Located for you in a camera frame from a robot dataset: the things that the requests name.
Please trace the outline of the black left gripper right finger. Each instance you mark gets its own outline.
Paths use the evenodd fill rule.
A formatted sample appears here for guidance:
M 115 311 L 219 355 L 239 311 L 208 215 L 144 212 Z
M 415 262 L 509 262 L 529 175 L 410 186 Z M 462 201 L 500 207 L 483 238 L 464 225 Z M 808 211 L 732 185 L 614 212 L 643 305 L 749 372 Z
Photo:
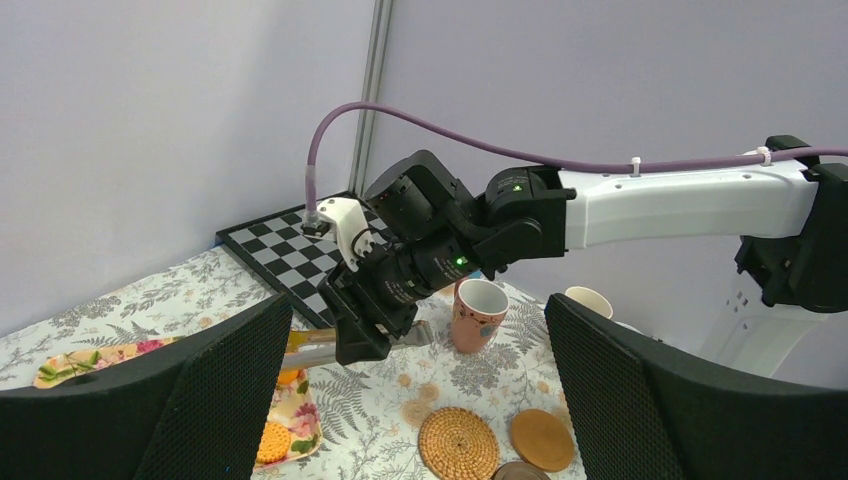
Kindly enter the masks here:
M 563 294 L 544 316 L 591 479 L 843 479 L 847 394 L 724 367 Z

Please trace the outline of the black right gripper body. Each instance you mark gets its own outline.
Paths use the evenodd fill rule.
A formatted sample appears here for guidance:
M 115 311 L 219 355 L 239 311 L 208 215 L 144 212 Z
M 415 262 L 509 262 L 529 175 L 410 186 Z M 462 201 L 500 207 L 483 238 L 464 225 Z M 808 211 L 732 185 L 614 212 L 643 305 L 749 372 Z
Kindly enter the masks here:
M 493 279 L 504 270 L 475 250 L 493 232 L 480 200 L 428 150 L 391 166 L 358 201 L 373 250 L 356 272 L 342 259 L 318 287 L 341 365 L 386 359 L 388 336 L 410 331 L 417 301 L 475 271 Z

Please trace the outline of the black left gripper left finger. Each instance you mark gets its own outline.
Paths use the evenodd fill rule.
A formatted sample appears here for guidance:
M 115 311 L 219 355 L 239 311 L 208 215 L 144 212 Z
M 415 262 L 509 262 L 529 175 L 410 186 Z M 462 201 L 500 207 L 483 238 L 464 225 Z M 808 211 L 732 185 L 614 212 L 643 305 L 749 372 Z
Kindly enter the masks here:
M 266 299 L 48 389 L 1 394 L 5 479 L 247 479 L 292 308 Z

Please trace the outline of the metal tongs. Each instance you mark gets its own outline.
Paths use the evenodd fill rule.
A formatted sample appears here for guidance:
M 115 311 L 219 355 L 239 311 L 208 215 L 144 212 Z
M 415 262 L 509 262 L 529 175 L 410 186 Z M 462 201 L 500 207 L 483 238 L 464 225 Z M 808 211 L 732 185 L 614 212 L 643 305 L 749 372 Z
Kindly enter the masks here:
M 424 347 L 434 342 L 430 324 L 418 320 L 410 331 L 400 338 L 388 336 L 393 351 Z M 336 363 L 336 330 L 334 328 L 313 330 L 291 330 L 288 336 L 282 371 L 303 370 Z

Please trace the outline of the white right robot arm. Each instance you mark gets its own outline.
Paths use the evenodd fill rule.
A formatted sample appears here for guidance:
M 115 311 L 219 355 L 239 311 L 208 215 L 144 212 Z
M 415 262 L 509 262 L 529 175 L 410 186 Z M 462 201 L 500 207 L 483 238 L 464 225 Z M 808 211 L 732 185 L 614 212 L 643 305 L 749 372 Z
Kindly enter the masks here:
M 792 136 L 745 155 L 640 166 L 530 159 L 471 194 L 420 150 L 363 200 L 312 206 L 341 262 L 319 292 L 336 359 L 381 361 L 417 302 L 472 272 L 629 240 L 733 235 L 742 308 L 699 355 L 562 294 L 544 316 L 591 479 L 843 479 L 847 394 L 776 380 L 812 322 L 847 308 L 847 167 Z

